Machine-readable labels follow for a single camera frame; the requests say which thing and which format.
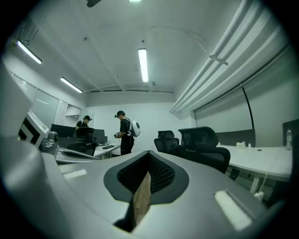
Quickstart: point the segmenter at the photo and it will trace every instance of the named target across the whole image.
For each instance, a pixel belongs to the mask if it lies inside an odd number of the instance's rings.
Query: white desk
[[[95,149],[95,151],[94,151],[93,156],[94,156],[94,157],[97,157],[97,158],[101,158],[102,156],[107,155],[108,158],[111,158],[111,156],[112,156],[112,151],[114,151],[114,150],[120,148],[120,145],[119,145],[119,144],[116,144],[116,143],[114,143],[114,144],[109,144],[109,145],[113,145],[114,147],[113,147],[113,148],[109,148],[109,149],[103,149],[103,148],[106,147],[106,146],[97,146],[96,149]]]
[[[233,168],[244,169],[254,174],[255,178],[250,192],[255,193],[261,176],[268,176],[285,181],[291,175],[292,151],[285,147],[245,148],[220,145],[230,151],[229,165]]]

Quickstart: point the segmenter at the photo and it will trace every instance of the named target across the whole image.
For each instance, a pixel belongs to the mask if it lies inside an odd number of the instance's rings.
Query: man
[[[88,122],[91,121],[92,119],[86,115],[84,118],[83,118],[83,123],[82,121],[78,121],[78,123],[76,124],[76,130],[79,129],[80,127],[88,127]]]
[[[115,138],[121,138],[121,155],[130,154],[134,145],[133,136],[128,136],[131,122],[126,118],[124,111],[118,111],[115,118],[119,118],[121,121],[120,133],[115,135]]]

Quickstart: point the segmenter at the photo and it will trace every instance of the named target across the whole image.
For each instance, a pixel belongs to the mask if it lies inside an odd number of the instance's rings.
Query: fluorescent light
[[[44,102],[44,101],[41,101],[40,99],[36,99],[36,100],[38,100],[38,101],[40,101],[40,102],[45,103],[45,104],[48,105],[48,103],[46,103],[46,102]]]
[[[18,45],[25,51],[29,56],[31,56],[37,63],[41,64],[42,60],[38,58],[24,43],[18,41]]]
[[[139,54],[142,80],[143,82],[148,82],[149,77],[148,77],[148,62],[146,58],[146,49],[139,49],[138,54]]]
[[[70,86],[71,88],[73,88],[74,90],[78,91],[79,93],[82,93],[82,91],[80,89],[78,89],[77,87],[75,87],[73,84],[71,84],[70,82],[68,82],[65,78],[61,77],[60,78],[64,83],[66,83],[68,86]]]

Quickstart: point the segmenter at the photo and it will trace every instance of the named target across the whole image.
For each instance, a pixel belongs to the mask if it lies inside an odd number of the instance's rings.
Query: keyboard
[[[114,145],[108,145],[106,147],[103,147],[102,149],[109,149],[109,148],[113,148],[113,147],[114,147]]]

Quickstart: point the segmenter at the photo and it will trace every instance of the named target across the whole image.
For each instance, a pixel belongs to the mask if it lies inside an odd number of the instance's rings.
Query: office chair
[[[158,138],[154,139],[154,143],[159,152],[176,155],[174,146],[179,144],[179,139],[174,138],[171,130],[158,131]]]
[[[93,131],[93,128],[81,127],[74,132],[73,138],[76,142],[92,143]]]
[[[214,130],[209,127],[179,129],[184,145],[175,145],[176,156],[205,164],[225,173],[230,152],[226,148],[219,148],[218,138]]]
[[[77,151],[86,155],[93,156],[94,151],[97,147],[96,143],[91,143],[91,144],[86,144],[85,142],[80,142],[80,143],[72,143],[70,144],[67,149]]]
[[[186,149],[184,145],[175,145],[176,156],[193,162],[205,164],[225,174],[230,152],[226,148],[197,147],[196,150]]]

